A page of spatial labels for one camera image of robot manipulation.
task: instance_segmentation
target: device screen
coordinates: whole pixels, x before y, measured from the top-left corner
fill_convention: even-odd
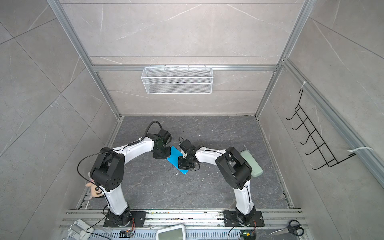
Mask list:
[[[183,240],[183,230],[177,228],[174,230],[159,233],[159,240]]]

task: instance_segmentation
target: white wire basket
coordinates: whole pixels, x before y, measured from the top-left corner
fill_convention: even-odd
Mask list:
[[[148,94],[211,93],[211,67],[146,67],[141,80]]]

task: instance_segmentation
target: scissors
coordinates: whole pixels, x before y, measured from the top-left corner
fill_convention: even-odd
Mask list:
[[[284,234],[284,233],[288,233],[288,232],[290,232],[291,234],[294,234],[296,236],[303,236],[304,235],[304,229],[301,227],[301,224],[296,220],[290,220],[287,228],[277,230],[277,231],[271,233],[270,235],[280,235],[280,234]]]

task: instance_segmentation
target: black wire hook rack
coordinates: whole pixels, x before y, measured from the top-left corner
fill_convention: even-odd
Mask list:
[[[313,150],[313,151],[310,152],[310,153],[304,153],[304,154],[305,154],[305,155],[310,155],[310,154],[314,153],[316,150],[319,150],[319,152],[320,152],[322,158],[324,159],[325,164],[321,165],[321,166],[318,167],[318,168],[312,168],[312,169],[313,169],[313,170],[318,170],[318,169],[324,167],[325,165],[327,165],[328,167],[333,167],[333,166],[335,166],[336,164],[339,164],[339,163],[341,163],[341,162],[347,160],[348,158],[351,158],[351,157],[355,156],[356,154],[355,154],[355,153],[352,153],[352,154],[348,155],[348,157],[346,157],[345,159],[343,159],[343,160],[341,160],[341,161],[338,161],[338,160],[336,159],[336,157],[333,155],[332,151],[329,149],[328,145],[327,145],[326,142],[324,141],[324,139],[323,139],[323,137],[321,136],[321,134],[319,133],[319,131],[318,131],[318,130],[316,129],[316,127],[313,125],[312,121],[310,120],[310,118],[308,117],[308,115],[305,113],[304,109],[300,106],[301,97],[302,97],[302,95],[303,95],[303,89],[300,89],[299,94],[300,94],[300,99],[299,99],[299,103],[298,103],[297,106],[295,107],[295,114],[294,114],[291,118],[287,118],[287,120],[291,120],[295,115],[297,115],[297,116],[299,117],[300,121],[301,121],[301,124],[300,124],[296,129],[293,129],[293,128],[292,128],[292,130],[295,131],[295,130],[299,129],[301,126],[304,126],[305,129],[307,130],[308,134],[309,134],[308,137],[307,137],[307,140],[305,141],[305,143],[300,142],[300,144],[301,144],[301,145],[305,145],[305,144],[308,142],[309,138],[311,138],[312,141],[314,142],[314,144],[316,145],[316,149],[315,149],[315,150]],[[300,117],[300,115],[298,114],[298,111],[299,111],[299,110],[301,110],[301,111],[303,112],[303,114],[305,115],[305,119],[304,119],[304,120],[303,120],[302,117]],[[305,125],[305,121],[309,122],[309,123],[312,125],[312,127],[313,127],[313,129],[314,129],[313,131],[309,131],[308,127]],[[321,140],[322,140],[323,143],[321,143],[320,145],[318,145],[318,143],[316,143],[316,141],[315,141],[314,138],[313,138],[313,134],[314,134],[314,133],[317,133],[317,134],[320,136],[320,138],[321,138]],[[325,146],[325,148],[331,153],[331,155],[332,155],[332,159],[331,159],[330,161],[327,161],[326,158],[324,157],[324,154],[323,154],[323,152],[322,152],[322,150],[321,150],[321,148],[320,148],[320,147],[322,147],[322,146]]]

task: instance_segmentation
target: white tablet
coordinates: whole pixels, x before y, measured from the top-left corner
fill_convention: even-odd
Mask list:
[[[186,240],[183,224],[166,227],[156,232],[156,240]]]

